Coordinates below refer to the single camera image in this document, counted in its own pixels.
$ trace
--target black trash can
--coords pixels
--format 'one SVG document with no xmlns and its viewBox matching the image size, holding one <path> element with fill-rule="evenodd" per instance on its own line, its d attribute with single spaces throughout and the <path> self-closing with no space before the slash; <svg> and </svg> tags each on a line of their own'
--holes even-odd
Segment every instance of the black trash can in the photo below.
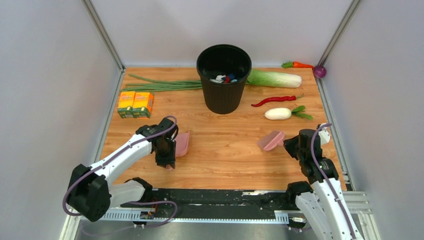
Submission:
<svg viewBox="0 0 424 240">
<path fill-rule="evenodd" d="M 207 108 L 216 114 L 229 114 L 236 110 L 252 70 L 249 55 L 237 46 L 219 44 L 201 52 L 196 68 Z M 238 81 L 217 83 L 210 80 L 228 74 L 234 74 Z"/>
</svg>

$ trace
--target pink dustpan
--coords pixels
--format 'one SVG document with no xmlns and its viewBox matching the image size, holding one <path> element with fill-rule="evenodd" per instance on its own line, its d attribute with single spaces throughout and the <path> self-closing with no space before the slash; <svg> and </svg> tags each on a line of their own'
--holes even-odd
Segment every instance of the pink dustpan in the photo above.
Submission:
<svg viewBox="0 0 424 240">
<path fill-rule="evenodd" d="M 270 134 L 261 138 L 257 145 L 264 151 L 270 151 L 277 147 L 277 145 L 283 146 L 285 134 L 282 131 L 272 131 Z"/>
<path fill-rule="evenodd" d="M 178 134 L 176 136 L 175 157 L 182 157 L 187 153 L 187 150 L 189 150 L 189 136 L 190 132 Z"/>
</svg>

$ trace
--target carrot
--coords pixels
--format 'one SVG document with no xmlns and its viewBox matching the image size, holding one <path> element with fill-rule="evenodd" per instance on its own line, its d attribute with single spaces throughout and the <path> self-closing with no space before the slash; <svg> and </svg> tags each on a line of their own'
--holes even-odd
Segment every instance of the carrot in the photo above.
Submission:
<svg viewBox="0 0 424 240">
<path fill-rule="evenodd" d="M 287 68 L 294 68 L 294 69 L 313 69 L 314 66 L 309 64 L 304 64 L 298 61 L 288 61 L 286 63 L 283 63 L 281 67 L 287 69 Z"/>
</svg>

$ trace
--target robotic arm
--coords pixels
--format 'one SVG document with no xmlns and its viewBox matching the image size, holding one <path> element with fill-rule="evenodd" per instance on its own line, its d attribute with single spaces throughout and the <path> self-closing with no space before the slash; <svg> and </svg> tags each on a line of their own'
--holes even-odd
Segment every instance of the robotic arm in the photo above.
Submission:
<svg viewBox="0 0 424 240">
<path fill-rule="evenodd" d="M 167 133 L 160 134 L 169 128 L 172 129 Z M 155 160 L 158 166 L 175 169 L 175 138 L 177 134 L 177 125 L 172 120 L 164 118 L 159 125 L 140 127 L 129 141 L 106 158 L 90 166 L 78 165 L 72 171 L 68 188 L 92 169 L 99 169 L 88 175 L 71 190 L 66 203 L 91 222 L 95 222 L 109 208 L 131 201 L 143 200 L 145 192 L 152 190 L 152 186 L 144 180 L 137 177 L 123 184 L 112 185 L 113 182 L 140 158 L 153 152 L 156 154 Z M 158 136 L 145 140 L 153 135 Z"/>
<path fill-rule="evenodd" d="M 330 159 L 322 156 L 321 145 L 329 142 L 330 134 L 324 129 L 313 141 L 314 157 L 321 171 L 311 151 L 314 133 L 315 130 L 303 129 L 298 136 L 284 140 L 284 148 L 299 161 L 301 172 L 308 179 L 287 186 L 288 201 L 303 212 L 320 240 L 363 240 L 343 198 L 336 168 Z"/>
</svg>

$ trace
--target red chili pepper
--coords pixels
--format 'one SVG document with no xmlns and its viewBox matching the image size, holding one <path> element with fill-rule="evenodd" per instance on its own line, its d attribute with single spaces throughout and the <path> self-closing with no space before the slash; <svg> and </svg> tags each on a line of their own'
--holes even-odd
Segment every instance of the red chili pepper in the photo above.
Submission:
<svg viewBox="0 0 424 240">
<path fill-rule="evenodd" d="M 260 103 L 257 104 L 252 104 L 252 107 L 260 107 L 266 103 L 269 102 L 284 102 L 284 101 L 294 101 L 296 99 L 300 99 L 301 97 L 303 97 L 304 95 L 300 95 L 300 96 L 273 96 L 273 97 L 268 97 L 265 98 L 264 100 L 260 101 Z"/>
</svg>

